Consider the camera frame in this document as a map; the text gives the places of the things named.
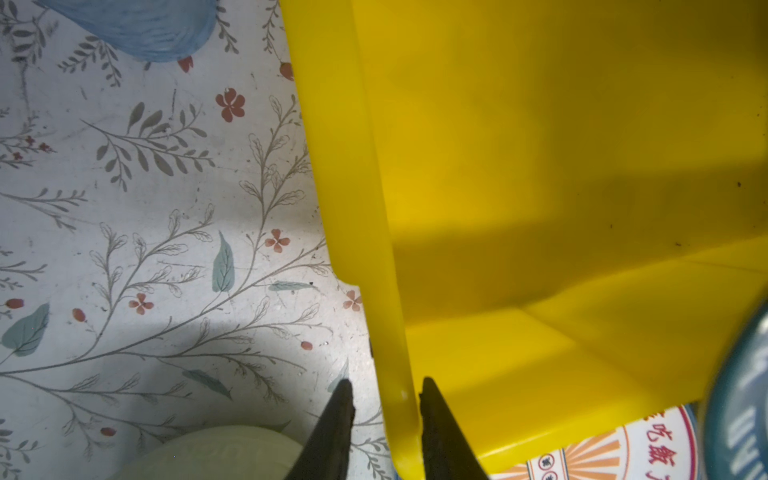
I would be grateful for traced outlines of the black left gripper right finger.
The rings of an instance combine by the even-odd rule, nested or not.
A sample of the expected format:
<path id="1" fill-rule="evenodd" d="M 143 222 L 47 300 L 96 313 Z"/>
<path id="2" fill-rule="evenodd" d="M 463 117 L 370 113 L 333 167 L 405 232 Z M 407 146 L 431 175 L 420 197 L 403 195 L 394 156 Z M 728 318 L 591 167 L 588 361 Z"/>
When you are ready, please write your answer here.
<path id="1" fill-rule="evenodd" d="M 436 382 L 425 377 L 420 394 L 426 480 L 488 480 Z"/>

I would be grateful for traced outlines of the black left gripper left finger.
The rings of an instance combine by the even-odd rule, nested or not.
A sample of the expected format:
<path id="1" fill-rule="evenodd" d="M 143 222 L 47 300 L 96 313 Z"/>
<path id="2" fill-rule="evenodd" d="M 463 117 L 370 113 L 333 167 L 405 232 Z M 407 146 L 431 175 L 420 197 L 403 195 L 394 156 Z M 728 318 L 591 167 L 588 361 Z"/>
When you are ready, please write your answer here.
<path id="1" fill-rule="evenodd" d="M 355 407 L 353 386 L 341 380 L 286 480 L 345 480 Z"/>

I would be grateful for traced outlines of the orange sunburst plate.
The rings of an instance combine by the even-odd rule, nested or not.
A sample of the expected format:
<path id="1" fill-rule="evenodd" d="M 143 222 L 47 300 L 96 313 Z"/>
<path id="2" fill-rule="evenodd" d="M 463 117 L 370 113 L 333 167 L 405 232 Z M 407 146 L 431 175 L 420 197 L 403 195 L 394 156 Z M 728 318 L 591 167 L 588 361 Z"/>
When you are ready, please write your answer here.
<path id="1" fill-rule="evenodd" d="M 591 437 L 492 474 L 492 479 L 700 479 L 690 405 Z"/>

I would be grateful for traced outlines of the yellow plastic bin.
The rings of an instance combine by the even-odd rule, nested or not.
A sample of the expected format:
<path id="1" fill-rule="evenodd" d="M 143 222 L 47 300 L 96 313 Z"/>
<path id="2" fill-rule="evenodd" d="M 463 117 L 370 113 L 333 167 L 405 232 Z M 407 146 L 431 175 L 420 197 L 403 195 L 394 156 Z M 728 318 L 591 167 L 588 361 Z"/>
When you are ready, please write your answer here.
<path id="1" fill-rule="evenodd" d="M 285 1 L 386 437 L 490 472 L 702 400 L 767 296 L 763 1 Z"/>

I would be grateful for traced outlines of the teal rimmed white plate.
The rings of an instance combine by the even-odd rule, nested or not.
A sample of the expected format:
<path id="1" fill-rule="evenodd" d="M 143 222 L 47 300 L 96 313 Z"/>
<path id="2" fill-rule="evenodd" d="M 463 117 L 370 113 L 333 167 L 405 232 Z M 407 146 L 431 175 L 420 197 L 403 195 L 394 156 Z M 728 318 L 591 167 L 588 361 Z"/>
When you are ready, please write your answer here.
<path id="1" fill-rule="evenodd" d="M 708 479 L 767 477 L 766 304 L 746 322 L 714 379 L 701 447 Z"/>

